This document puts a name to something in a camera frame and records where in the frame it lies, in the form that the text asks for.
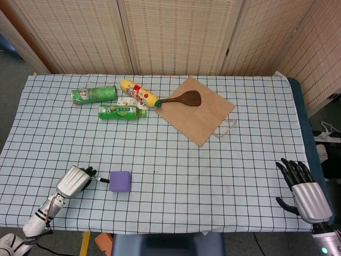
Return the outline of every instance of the yellow tape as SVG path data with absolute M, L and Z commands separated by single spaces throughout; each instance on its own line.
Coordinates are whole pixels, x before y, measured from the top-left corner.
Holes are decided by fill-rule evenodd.
M 79 256 L 86 256 L 87 247 L 90 241 L 90 231 L 83 232 L 82 246 L 80 247 Z

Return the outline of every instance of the table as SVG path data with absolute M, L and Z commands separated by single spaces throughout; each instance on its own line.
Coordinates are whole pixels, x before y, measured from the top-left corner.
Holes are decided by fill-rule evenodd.
M 21 227 L 72 165 L 130 171 L 130 193 L 92 184 L 66 202 L 54 229 L 118 234 L 310 230 L 275 201 L 294 201 L 275 160 L 306 163 L 286 78 L 194 76 L 236 105 L 237 124 L 199 148 L 153 110 L 136 121 L 98 119 L 100 103 L 70 92 L 128 78 L 161 98 L 187 76 L 30 76 L 0 157 L 0 225 Z M 224 131 L 226 124 L 219 129 Z

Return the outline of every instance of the brown paper bag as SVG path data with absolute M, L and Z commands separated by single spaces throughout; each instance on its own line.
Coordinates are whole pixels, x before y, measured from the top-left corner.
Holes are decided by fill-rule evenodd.
M 189 107 L 179 102 L 165 103 L 156 113 L 172 124 L 199 147 L 202 147 L 210 135 L 226 119 L 234 104 L 189 77 L 179 86 L 170 98 L 178 97 L 186 91 L 196 90 L 201 95 L 199 107 Z

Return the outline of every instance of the robotic arm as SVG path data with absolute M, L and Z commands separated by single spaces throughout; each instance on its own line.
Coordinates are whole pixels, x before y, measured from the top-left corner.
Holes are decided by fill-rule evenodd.
M 314 182 L 309 169 L 302 162 L 296 164 L 284 158 L 281 160 L 285 167 L 278 162 L 276 166 L 281 170 L 297 207 L 287 205 L 280 197 L 276 201 L 284 210 L 300 215 L 305 222 L 313 225 L 312 237 L 322 255 L 341 255 L 339 231 L 333 230 L 327 223 L 332 211 L 320 185 Z
M 84 190 L 95 174 L 96 170 L 92 167 L 84 170 L 73 165 L 58 182 L 57 194 L 48 197 L 24 225 L 24 240 L 14 234 L 7 234 L 0 239 L 0 256 L 27 256 L 41 236 L 52 233 L 50 222 L 64 207 L 65 199 L 73 198 Z

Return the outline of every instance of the blue table edge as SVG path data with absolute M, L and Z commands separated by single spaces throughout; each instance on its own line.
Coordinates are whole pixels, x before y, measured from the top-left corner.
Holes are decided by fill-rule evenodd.
M 316 149 L 313 132 L 312 132 L 308 114 L 304 105 L 301 84 L 296 79 L 291 78 L 291 77 L 288 77 L 288 81 L 290 83 L 291 90 L 293 92 L 299 125 L 301 126 L 303 144 L 305 148 L 305 155 L 307 157 L 309 168 L 313 175 L 313 178 L 321 186 L 322 191 L 324 195 L 326 196 L 328 204 L 333 212 L 333 215 L 329 220 L 329 223 L 333 223 L 334 222 L 334 209 L 332 207 L 326 181 L 324 180 L 324 177 L 323 177 L 323 171 L 322 171 L 322 167 L 321 167 L 321 163 L 319 159 L 319 154 Z

